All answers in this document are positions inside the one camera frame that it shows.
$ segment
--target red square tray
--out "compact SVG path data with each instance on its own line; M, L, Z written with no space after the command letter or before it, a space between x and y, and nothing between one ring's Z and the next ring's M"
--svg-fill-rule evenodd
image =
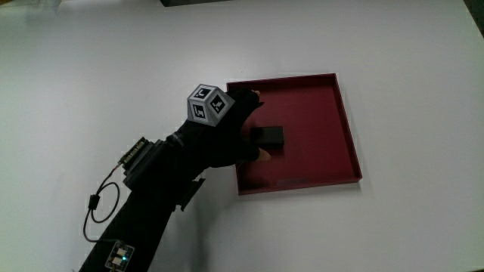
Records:
M265 104L240 133L282 126L284 149L267 150L272 160L237 164L239 195L355 183L361 169L349 131L336 74L227 83L227 91L260 91Z

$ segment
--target gloved hand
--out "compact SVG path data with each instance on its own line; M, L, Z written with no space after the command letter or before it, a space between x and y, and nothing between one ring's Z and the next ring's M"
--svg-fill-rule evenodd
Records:
M181 152L184 156L192 157L188 161L199 163L198 167L204 168L270 160L267 151L249 145L240 136L245 120L264 104L259 102L260 92L242 88L227 94L235 103L216 127L187 120L174 134L184 144Z

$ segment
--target cable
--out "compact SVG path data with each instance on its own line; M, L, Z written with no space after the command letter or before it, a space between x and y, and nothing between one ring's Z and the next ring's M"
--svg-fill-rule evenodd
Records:
M89 242L91 243L97 243L97 242L106 242L106 243L111 243L111 242L120 242L121 245L124 246L124 242L122 240L119 240L119 239L102 239L102 240L91 240L88 238L87 234L85 234L85 226L87 225L88 223L88 218L89 218L89 214L91 214L91 218L94 222L96 223L103 223L105 222L107 219L109 219L111 217L111 215L114 213L114 211L116 210L116 207L118 206L118 202L119 202L119 195L120 195L120 191L119 191L119 186L118 184L116 184L115 182L110 182L106 185L104 185L104 183L107 181L108 178L111 177L111 175L113 175L113 172L116 171L116 169L118 169L120 166L122 165L121 162L118 163L118 165L111 171L111 173L107 176L107 178L104 179L103 183L101 184L101 186L99 186L99 189L98 191L96 192L96 194L93 194L91 195L91 198L89 200L89 210L88 210L88 214L85 216L85 220L84 220L84 237L86 240L88 240ZM99 203L99 199L101 198L99 196L99 193L101 193L102 190L104 190L106 187L110 186L110 185L114 185L116 186L116 189L118 191L118 195L117 195L117 198L116 198L116 204L114 204L114 208L113 210L111 211L111 213L103 220L101 221L98 221L94 218L94 210L98 207L98 203Z

